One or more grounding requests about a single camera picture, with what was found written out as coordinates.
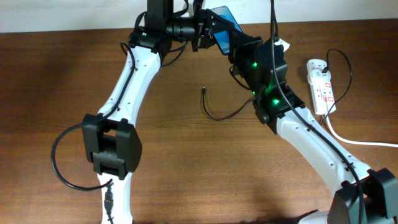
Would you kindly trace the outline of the blue Galaxy smartphone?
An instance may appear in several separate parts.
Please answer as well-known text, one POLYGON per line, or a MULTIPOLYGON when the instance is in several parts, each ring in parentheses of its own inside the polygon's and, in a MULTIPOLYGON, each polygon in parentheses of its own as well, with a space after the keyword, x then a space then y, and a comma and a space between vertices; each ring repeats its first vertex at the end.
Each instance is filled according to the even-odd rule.
MULTIPOLYGON (((236 19, 232 15, 231 11, 227 6, 220 6, 211 9, 213 12, 215 12, 217 15, 221 16, 223 19, 229 20, 230 22, 234 23, 235 29, 238 31, 242 31, 240 28, 239 24, 236 22, 236 19)), ((216 33, 214 35, 216 39, 217 46, 219 47, 221 53, 223 55, 228 55, 229 54, 229 31, 223 31, 216 33)))

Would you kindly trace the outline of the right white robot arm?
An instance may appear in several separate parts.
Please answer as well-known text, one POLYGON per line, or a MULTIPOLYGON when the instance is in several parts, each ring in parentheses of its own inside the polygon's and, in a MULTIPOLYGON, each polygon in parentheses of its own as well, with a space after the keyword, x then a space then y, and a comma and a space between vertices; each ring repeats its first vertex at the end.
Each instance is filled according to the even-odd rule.
POLYGON ((254 93, 260 122, 289 142, 329 188, 329 210, 314 210, 293 223, 397 223, 397 178, 386 168, 373 170, 316 121, 287 86, 284 48, 272 39, 229 32, 229 60, 254 93))

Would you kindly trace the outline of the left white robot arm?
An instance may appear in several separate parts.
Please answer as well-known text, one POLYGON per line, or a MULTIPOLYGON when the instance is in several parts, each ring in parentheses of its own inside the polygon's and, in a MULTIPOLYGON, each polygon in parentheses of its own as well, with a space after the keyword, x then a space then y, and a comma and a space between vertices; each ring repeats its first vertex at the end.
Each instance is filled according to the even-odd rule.
POLYGON ((218 44, 229 51, 221 33, 239 26, 225 6, 203 9, 202 1, 174 11, 173 1, 148 1, 128 42, 121 43, 126 63, 106 103, 83 118, 83 142, 102 194, 102 223, 133 223, 130 209, 131 179, 142 144, 136 131, 137 115, 152 79, 164 66, 172 42, 191 43, 193 50, 218 44), (193 8, 189 17, 185 13, 193 8))

